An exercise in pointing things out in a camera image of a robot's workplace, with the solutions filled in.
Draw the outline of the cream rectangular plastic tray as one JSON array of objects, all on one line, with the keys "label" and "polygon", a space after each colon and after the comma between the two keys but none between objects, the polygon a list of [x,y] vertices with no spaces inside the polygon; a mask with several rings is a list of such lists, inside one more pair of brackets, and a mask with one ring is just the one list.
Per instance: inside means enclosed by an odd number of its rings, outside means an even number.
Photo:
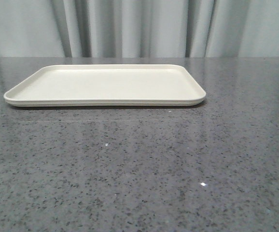
[{"label": "cream rectangular plastic tray", "polygon": [[193,106],[205,90],[179,65],[46,66],[4,94],[17,107]]}]

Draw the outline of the pale green curtain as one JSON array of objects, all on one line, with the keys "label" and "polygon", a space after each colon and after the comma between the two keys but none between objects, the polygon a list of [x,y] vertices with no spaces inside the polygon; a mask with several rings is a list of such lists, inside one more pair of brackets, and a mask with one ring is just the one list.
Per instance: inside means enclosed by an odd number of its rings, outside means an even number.
[{"label": "pale green curtain", "polygon": [[279,0],[0,0],[0,57],[279,57]]}]

